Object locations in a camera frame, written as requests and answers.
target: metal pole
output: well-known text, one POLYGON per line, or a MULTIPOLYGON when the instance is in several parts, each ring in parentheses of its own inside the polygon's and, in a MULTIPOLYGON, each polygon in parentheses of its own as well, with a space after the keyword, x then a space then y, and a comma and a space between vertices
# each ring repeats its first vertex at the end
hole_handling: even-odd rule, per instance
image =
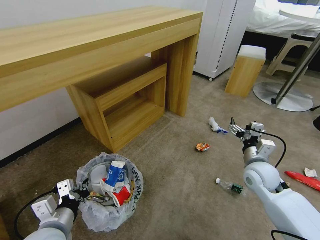
POLYGON ((288 79, 285 84, 282 86, 280 91, 278 92, 276 98, 272 98, 271 102, 273 104, 279 104, 283 97, 287 95, 289 90, 292 88, 294 83, 301 77, 303 71, 308 67, 309 63, 313 59, 313 57, 317 54, 320 49, 320 33, 316 37, 316 39, 312 42, 311 46, 305 51, 302 58, 298 62, 290 79, 288 79))

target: round metal base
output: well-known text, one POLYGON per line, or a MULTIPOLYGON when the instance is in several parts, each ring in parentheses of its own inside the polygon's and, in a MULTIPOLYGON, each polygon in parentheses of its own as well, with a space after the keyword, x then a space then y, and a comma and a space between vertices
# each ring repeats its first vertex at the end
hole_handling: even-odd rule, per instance
MULTIPOLYGON (((276 98, 281 87, 282 84, 280 83, 257 83, 253 87, 253 93, 261 101, 265 102, 266 104, 273 105, 271 103, 271 98, 276 98)), ((312 106, 312 99, 294 88, 291 88, 288 94, 281 100, 281 102, 275 105, 276 108, 291 112, 304 112, 312 108, 312 106)))

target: blue and white carton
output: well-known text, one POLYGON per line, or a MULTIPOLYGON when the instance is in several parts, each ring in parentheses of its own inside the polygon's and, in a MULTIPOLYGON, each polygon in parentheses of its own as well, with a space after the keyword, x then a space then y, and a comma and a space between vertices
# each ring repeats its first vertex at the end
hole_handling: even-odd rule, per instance
POLYGON ((113 192, 115 187, 124 185, 125 162, 112 161, 106 178, 100 182, 105 191, 113 192))

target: white plastic bag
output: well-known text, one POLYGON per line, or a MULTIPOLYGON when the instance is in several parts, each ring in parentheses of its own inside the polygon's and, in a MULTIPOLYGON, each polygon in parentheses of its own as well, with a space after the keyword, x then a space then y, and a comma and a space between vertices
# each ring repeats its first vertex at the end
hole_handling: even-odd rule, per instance
POLYGON ((125 220, 131 217, 136 209, 136 204, 143 191, 143 177, 137 167, 127 158, 118 154, 106 154, 102 152, 99 156, 91 159, 85 166, 77 170, 77 186, 88 178, 90 169, 100 163, 110 165, 112 161, 124 161, 126 173, 130 182, 134 181, 134 191, 128 203, 120 207, 104 207, 95 201, 85 200, 80 203, 79 209, 82 219, 87 227, 95 232, 117 229, 125 220))

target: wooden shelf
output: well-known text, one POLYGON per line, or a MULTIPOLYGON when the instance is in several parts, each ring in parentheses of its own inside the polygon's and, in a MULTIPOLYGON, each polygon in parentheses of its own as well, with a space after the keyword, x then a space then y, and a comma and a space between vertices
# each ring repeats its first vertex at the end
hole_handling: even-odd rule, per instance
POLYGON ((121 102, 115 110, 104 112, 115 151, 153 124, 163 113, 163 107, 137 95, 121 102))
POLYGON ((117 152, 163 115, 166 69, 143 56, 67 90, 86 129, 117 152))
POLYGON ((95 98, 104 111, 159 79, 165 72, 165 63, 143 56, 75 86, 95 98))

